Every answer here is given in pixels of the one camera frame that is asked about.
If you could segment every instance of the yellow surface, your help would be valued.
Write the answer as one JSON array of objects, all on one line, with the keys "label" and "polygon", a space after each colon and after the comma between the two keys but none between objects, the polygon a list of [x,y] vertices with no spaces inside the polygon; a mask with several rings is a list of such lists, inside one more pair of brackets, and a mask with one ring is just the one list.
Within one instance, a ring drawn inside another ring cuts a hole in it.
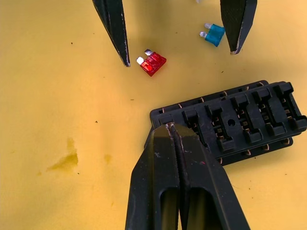
[{"label": "yellow surface", "polygon": [[[124,0],[125,68],[91,0],[0,3],[0,229],[122,230],[149,112],[265,79],[307,114],[307,2],[259,0],[242,52],[199,37],[218,0]],[[150,78],[135,59],[167,58]],[[307,229],[307,133],[225,169],[252,229]]]}]

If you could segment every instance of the black plastic fuse block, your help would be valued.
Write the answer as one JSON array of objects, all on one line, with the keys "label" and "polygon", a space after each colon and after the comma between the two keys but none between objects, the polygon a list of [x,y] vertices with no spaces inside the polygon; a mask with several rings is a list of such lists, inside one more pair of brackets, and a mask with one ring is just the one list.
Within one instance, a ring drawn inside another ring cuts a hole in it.
[{"label": "black plastic fuse block", "polygon": [[170,122],[189,127],[227,165],[291,146],[306,130],[292,92],[289,82],[262,80],[158,108],[150,113],[151,132]]}]

